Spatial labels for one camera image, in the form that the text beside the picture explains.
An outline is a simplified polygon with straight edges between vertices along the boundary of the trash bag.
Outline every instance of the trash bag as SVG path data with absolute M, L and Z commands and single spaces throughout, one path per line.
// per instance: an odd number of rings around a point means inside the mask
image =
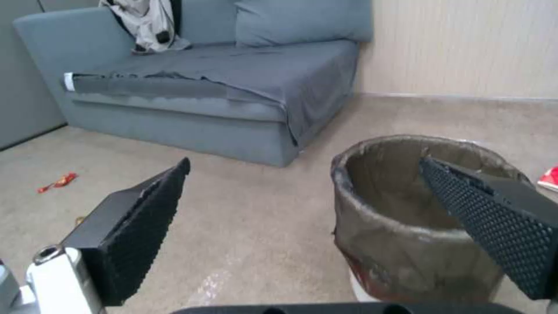
M 373 298 L 486 302 L 503 272 L 422 180 L 419 160 L 427 155 L 532 186 L 501 156 L 471 142 L 415 135 L 364 141 L 332 162 L 335 244 Z

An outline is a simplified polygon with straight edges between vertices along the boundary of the silver metal part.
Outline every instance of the silver metal part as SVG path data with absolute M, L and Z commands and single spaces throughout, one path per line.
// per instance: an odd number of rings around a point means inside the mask
M 6 313 L 105 313 L 79 250 L 60 245 L 40 250 L 26 280 L 28 285 L 19 289 Z
M 546 308 L 547 314 L 558 314 L 558 300 L 550 300 L 549 306 Z
M 46 246 L 33 256 L 33 263 L 35 263 L 35 265 L 41 265 L 64 254 L 64 252 L 64 247 L 60 244 Z
M 18 291 L 19 285 L 12 272 L 8 268 L 0 266 L 0 314 L 8 313 Z

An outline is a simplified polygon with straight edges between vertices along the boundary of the white cloth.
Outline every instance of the white cloth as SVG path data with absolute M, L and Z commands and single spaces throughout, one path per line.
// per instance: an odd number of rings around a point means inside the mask
M 108 6 L 122 19 L 126 29 L 136 38 L 136 45 L 144 51 L 137 53 L 160 53 L 168 49 L 182 50 L 190 46 L 176 34 L 170 0 L 100 0 L 99 6 Z M 166 37 L 160 42 L 157 39 Z

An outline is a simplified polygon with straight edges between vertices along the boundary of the red object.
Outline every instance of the red object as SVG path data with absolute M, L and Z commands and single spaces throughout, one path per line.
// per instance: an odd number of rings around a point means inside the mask
M 558 192 L 558 166 L 542 175 L 537 184 L 554 192 Z
M 48 191 L 51 187 L 55 187 L 55 188 L 61 188 L 61 187 L 65 187 L 66 185 L 68 185 L 70 182 L 72 182 L 75 178 L 77 178 L 78 175 L 70 172 L 66 175 L 63 175 L 62 178 L 60 178 L 60 180 L 51 183 L 45 187 L 39 188 L 37 190 L 37 192 L 39 193 L 45 193 L 46 191 Z

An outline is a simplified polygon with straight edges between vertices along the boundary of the carpet floor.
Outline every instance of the carpet floor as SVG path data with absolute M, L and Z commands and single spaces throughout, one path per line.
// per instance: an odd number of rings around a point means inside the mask
M 0 153 L 0 258 L 22 283 L 34 252 L 60 241 L 76 217 L 188 156 L 193 171 L 151 271 L 109 313 L 354 301 L 332 242 L 333 156 L 376 136 L 446 136 L 488 147 L 535 180 L 558 163 L 557 118 L 556 101 L 360 96 L 283 169 L 65 127 Z M 67 172 L 78 179 L 36 193 Z M 495 301 L 525 313 L 546 307 L 508 279 Z

